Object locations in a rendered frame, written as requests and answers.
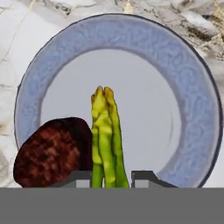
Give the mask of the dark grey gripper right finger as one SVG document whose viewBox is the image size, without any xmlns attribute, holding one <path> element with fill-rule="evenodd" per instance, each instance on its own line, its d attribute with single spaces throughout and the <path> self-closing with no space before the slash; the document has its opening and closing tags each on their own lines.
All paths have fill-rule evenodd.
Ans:
<svg viewBox="0 0 224 224">
<path fill-rule="evenodd" d="M 175 185 L 167 183 L 159 179 L 153 171 L 132 171 L 131 172 L 132 188 L 156 188 L 156 187 L 171 187 Z"/>
</svg>

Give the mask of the green asparagus bundle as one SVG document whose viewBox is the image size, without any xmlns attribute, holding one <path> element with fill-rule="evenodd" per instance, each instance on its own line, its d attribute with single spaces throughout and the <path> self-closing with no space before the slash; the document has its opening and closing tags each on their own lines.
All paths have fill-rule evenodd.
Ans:
<svg viewBox="0 0 224 224">
<path fill-rule="evenodd" d="M 99 86 L 91 95 L 92 122 L 92 184 L 129 188 L 124 168 L 122 131 L 113 90 Z"/>
</svg>

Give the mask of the dark brown steak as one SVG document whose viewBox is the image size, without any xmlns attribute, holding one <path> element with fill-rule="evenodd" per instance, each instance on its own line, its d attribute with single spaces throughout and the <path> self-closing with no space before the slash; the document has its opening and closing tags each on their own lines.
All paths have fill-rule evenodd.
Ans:
<svg viewBox="0 0 224 224">
<path fill-rule="evenodd" d="M 46 122 L 22 144 L 13 178 L 23 188 L 48 187 L 92 169 L 91 129 L 82 118 L 67 117 Z"/>
</svg>

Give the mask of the blue rimmed white plate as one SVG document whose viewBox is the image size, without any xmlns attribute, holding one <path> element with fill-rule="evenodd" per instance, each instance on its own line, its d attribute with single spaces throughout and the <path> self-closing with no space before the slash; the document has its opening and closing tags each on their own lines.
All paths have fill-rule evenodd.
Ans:
<svg viewBox="0 0 224 224">
<path fill-rule="evenodd" d="M 223 130 L 214 77 L 183 38 L 145 17 L 87 17 L 37 52 L 17 91 L 17 148 L 53 119 L 79 117 L 92 132 L 99 86 L 114 93 L 129 188 L 132 171 L 153 171 L 176 187 L 205 184 Z"/>
</svg>

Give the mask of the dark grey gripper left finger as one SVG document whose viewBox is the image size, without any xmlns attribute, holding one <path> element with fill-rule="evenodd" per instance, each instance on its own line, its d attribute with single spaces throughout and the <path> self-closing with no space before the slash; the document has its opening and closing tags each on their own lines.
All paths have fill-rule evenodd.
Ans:
<svg viewBox="0 0 224 224">
<path fill-rule="evenodd" d="M 90 188 L 91 178 L 91 171 L 72 171 L 68 178 L 53 184 L 52 187 Z"/>
</svg>

